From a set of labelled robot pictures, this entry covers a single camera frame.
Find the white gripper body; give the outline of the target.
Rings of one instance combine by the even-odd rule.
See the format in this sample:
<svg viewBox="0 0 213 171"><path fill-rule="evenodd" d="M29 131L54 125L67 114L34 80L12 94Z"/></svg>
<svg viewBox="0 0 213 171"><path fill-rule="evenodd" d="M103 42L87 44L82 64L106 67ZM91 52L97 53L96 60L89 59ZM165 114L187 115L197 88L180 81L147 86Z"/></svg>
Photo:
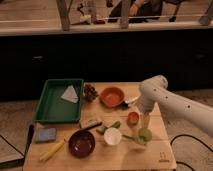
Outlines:
<svg viewBox="0 0 213 171"><path fill-rule="evenodd" d="M155 102L149 98L140 96L136 102L138 110L144 115L149 115L154 109Z"/></svg>

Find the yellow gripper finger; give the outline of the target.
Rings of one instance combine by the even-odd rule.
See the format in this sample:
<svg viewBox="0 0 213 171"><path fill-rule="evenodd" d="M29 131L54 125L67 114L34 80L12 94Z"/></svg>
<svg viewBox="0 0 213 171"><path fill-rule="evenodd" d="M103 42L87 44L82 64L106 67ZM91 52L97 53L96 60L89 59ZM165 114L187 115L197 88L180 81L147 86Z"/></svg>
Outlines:
<svg viewBox="0 0 213 171"><path fill-rule="evenodd" d="M143 114L142 115L142 127L143 128L147 128L149 126L149 122L150 122L150 115L149 114Z"/></svg>

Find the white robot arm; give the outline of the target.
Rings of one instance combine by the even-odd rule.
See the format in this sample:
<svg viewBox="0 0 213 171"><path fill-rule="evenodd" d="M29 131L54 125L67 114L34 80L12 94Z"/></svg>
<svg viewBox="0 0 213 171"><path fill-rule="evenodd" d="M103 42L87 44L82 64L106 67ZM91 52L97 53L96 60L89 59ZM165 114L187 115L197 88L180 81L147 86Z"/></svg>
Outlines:
<svg viewBox="0 0 213 171"><path fill-rule="evenodd" d="M153 111L154 104L158 103L213 137L213 107L172 93L167 87L168 81L163 75L143 80L139 84L140 96L137 100L139 111L149 115Z"/></svg>

